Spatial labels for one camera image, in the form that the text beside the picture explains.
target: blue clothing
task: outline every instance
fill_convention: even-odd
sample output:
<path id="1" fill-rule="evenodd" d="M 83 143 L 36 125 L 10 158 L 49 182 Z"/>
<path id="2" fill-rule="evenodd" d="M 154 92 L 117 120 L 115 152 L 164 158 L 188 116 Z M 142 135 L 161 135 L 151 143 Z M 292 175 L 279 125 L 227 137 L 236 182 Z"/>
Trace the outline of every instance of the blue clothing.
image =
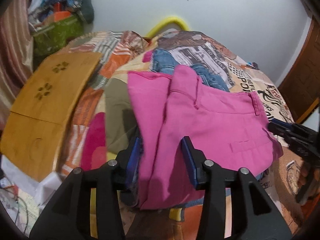
<path id="1" fill-rule="evenodd" d="M 172 75 L 174 68 L 179 65 L 179 62 L 165 49 L 155 49 L 152 54 L 152 59 L 151 70 L 154 72 Z M 220 75 L 209 72 L 202 64 L 193 64 L 190 67 L 202 78 L 204 85 L 229 92 L 226 83 Z"/>

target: belt loop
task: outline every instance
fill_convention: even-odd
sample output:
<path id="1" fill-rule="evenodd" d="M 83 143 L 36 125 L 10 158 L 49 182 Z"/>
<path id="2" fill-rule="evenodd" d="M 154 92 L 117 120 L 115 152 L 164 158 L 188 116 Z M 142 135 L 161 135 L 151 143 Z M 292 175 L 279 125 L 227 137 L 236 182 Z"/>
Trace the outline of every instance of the belt loop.
<path id="1" fill-rule="evenodd" d="M 260 114 L 260 111 L 259 111 L 259 106 L 258 106 L 258 102 L 257 102 L 257 95 L 256 95 L 256 93 L 254 93 L 254 92 L 250 92 L 250 93 L 249 93 L 249 96 L 250 96 L 251 99 L 252 99 L 252 104 L 253 104 L 254 112 L 255 112 L 256 116 L 258 116 L 258 115 Z"/>
<path id="2" fill-rule="evenodd" d="M 197 84 L 196 84 L 196 100 L 194 102 L 195 108 L 199 109 L 200 107 L 200 92 L 201 92 L 202 79 L 197 76 Z"/>

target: pink pants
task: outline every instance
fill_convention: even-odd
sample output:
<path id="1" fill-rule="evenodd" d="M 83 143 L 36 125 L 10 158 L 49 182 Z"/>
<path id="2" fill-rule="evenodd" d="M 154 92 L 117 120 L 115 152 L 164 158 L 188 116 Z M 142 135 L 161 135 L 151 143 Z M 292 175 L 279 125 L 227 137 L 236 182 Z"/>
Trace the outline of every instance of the pink pants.
<path id="1" fill-rule="evenodd" d="M 128 91 L 143 140 L 139 163 L 139 206 L 164 209 L 203 197 L 189 182 L 180 140 L 223 168 L 247 167 L 254 176 L 283 155 L 268 132 L 256 92 L 228 93 L 202 84 L 190 67 L 172 76 L 129 72 Z"/>

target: olive green garment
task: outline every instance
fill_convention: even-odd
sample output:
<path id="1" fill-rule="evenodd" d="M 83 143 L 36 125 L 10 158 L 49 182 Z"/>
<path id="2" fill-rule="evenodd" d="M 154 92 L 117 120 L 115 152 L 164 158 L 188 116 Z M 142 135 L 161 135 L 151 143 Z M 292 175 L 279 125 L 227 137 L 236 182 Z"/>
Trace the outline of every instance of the olive green garment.
<path id="1" fill-rule="evenodd" d="M 111 78 L 105 86 L 106 145 L 108 152 L 118 154 L 128 147 L 137 127 L 129 100 L 127 84 Z"/>

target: yellow tube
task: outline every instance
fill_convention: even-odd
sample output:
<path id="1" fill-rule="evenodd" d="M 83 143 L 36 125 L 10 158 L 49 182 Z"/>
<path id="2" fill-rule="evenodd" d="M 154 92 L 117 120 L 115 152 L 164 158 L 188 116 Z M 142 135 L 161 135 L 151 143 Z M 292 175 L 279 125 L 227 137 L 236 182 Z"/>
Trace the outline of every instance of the yellow tube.
<path id="1" fill-rule="evenodd" d="M 157 33 L 159 33 L 165 26 L 167 26 L 170 23 L 175 23 L 179 25 L 179 27 L 184 31 L 190 31 L 189 26 L 186 24 L 184 20 L 182 20 L 179 17 L 172 16 L 167 17 L 166 19 L 163 19 L 161 22 L 159 22 L 155 27 L 151 29 L 151 31 L 147 33 L 145 37 L 153 38 L 154 36 L 156 36 Z"/>

